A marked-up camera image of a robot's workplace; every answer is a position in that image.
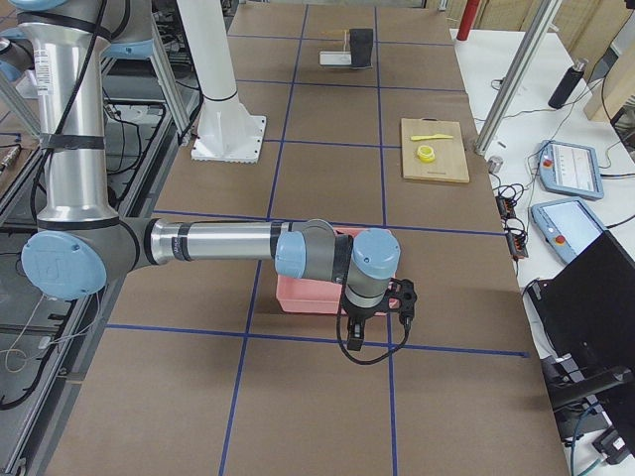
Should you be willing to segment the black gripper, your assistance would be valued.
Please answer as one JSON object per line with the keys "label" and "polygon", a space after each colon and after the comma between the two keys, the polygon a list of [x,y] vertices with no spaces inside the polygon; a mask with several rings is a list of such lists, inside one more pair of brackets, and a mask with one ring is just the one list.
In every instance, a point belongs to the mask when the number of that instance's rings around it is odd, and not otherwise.
{"label": "black gripper", "polygon": [[360,350],[364,342],[365,321],[368,318],[368,309],[361,307],[350,300],[343,303],[343,308],[347,315],[346,349]]}

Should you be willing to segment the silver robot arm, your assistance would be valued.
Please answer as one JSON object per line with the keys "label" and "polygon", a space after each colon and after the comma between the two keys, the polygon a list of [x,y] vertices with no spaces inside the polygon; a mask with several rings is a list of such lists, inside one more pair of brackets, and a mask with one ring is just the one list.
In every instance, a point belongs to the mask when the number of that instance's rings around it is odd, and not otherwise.
{"label": "silver robot arm", "polygon": [[336,337],[361,348],[366,321],[396,312],[414,318],[413,285],[395,277],[397,239],[370,228],[354,236],[322,220],[171,223],[124,218],[107,193],[101,61],[154,59],[162,45],[147,1],[20,1],[18,28],[33,49],[46,203],[23,269],[45,295],[73,300],[109,282],[173,260],[272,260],[294,279],[341,287]]}
{"label": "silver robot arm", "polygon": [[1,72],[10,82],[35,69],[34,47],[20,28],[1,32]]}

